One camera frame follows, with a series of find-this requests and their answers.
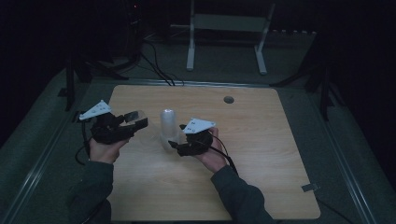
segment wooden table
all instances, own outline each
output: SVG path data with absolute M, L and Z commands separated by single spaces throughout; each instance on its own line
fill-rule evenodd
M 234 102 L 226 104 L 225 96 Z M 143 110 L 149 119 L 115 163 L 109 197 L 113 220 L 230 219 L 210 181 L 212 173 L 195 158 L 162 148 L 158 133 L 165 108 L 176 111 L 178 123 L 191 118 L 217 123 L 239 175 L 262 191 L 273 218 L 320 216 L 314 193 L 301 188 L 309 180 L 275 90 L 117 86 L 109 104 L 115 115 Z

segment gray floor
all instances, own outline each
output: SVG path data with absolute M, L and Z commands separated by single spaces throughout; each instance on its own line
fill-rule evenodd
M 195 68 L 187 72 L 188 45 L 183 34 L 175 35 L 167 43 L 155 35 L 149 38 L 154 41 L 161 69 L 183 79 L 186 85 L 262 88 L 294 74 L 312 39 L 312 35 L 304 34 L 269 34 L 263 54 L 268 75 L 261 76 L 253 48 L 248 47 L 248 43 L 224 44 L 221 39 L 215 41 L 217 45 L 208 45 L 213 39 L 201 38 L 196 46 Z M 143 53 L 154 60 L 150 45 L 144 45 Z M 10 220 L 5 223 L 67 223 L 65 195 L 83 172 L 83 167 L 74 159 L 82 146 L 80 124 L 73 122 L 76 111 L 87 110 L 101 99 L 108 101 L 113 88 L 119 84 L 164 85 L 156 81 L 156 74 L 145 69 L 149 67 L 146 62 L 142 61 L 139 66 L 122 73 L 130 77 L 128 81 L 113 80 L 94 71 L 96 75 L 91 84 L 77 82 L 77 101 L 70 112 L 64 112 L 65 99 L 57 97 L 64 87 L 64 72 L 51 81 L 0 150 L 0 215 L 7 215 Z M 277 90 L 310 181 L 320 186 L 315 191 L 317 198 L 353 223 L 396 223 L 395 192 L 359 126 L 348 109 L 335 100 L 332 100 L 334 106 L 329 107 L 330 121 L 323 121 L 318 113 L 318 94 L 306 93 L 305 81 L 303 77 Z M 347 162 L 346 167 L 340 160 Z M 346 169 L 353 176 L 346 175 Z M 30 173 L 33 170 L 43 173 Z M 360 192 L 353 190 L 356 186 Z M 361 198 L 357 195 L 360 193 L 368 204 L 363 207 L 369 207 L 369 212 L 361 211 L 360 202 L 356 201 Z M 319 207 L 321 216 L 316 220 L 281 223 L 347 223 L 322 203 Z M 374 218 L 365 222 L 364 214 L 370 212 Z

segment metal stand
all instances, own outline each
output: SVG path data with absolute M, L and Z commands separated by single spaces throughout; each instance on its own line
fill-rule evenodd
M 270 27 L 271 19 L 274 14 L 275 3 L 271 4 L 267 18 L 195 14 L 194 5 L 194 0 L 191 0 L 190 44 L 189 53 L 187 56 L 188 71 L 192 71 L 194 68 L 195 29 L 213 29 L 243 32 L 261 32 L 261 40 L 259 44 L 254 47 L 254 51 L 256 53 L 256 59 L 259 66 L 260 74 L 267 74 L 264 58 L 262 57 L 262 47 L 264 46 L 265 37 L 268 34 L 268 29 Z

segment sleeve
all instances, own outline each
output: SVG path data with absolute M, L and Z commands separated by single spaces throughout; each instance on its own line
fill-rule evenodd
M 237 223 L 275 223 L 265 211 L 262 192 L 248 185 L 226 165 L 211 178 L 224 207 Z
M 113 190 L 112 164 L 89 161 L 82 180 L 70 189 L 66 205 L 70 223 L 110 223 L 111 205 L 106 199 Z

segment hand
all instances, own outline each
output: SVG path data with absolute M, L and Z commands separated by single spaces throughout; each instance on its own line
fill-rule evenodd
M 212 132 L 213 136 L 219 137 L 219 129 L 217 128 L 210 128 L 210 132 Z M 213 143 L 212 147 L 222 151 L 221 143 L 220 141 L 213 137 Z M 223 168 L 225 165 L 227 165 L 227 162 L 225 161 L 224 156 L 219 154 L 217 151 L 209 149 L 207 152 L 201 154 L 201 155 L 196 155 L 194 156 L 198 161 L 204 164 L 204 166 L 210 170 L 211 172 L 215 173 L 221 168 Z
M 91 161 L 100 161 L 108 164 L 113 164 L 120 155 L 120 148 L 125 146 L 129 139 L 125 139 L 111 145 L 97 143 L 93 138 L 90 141 Z

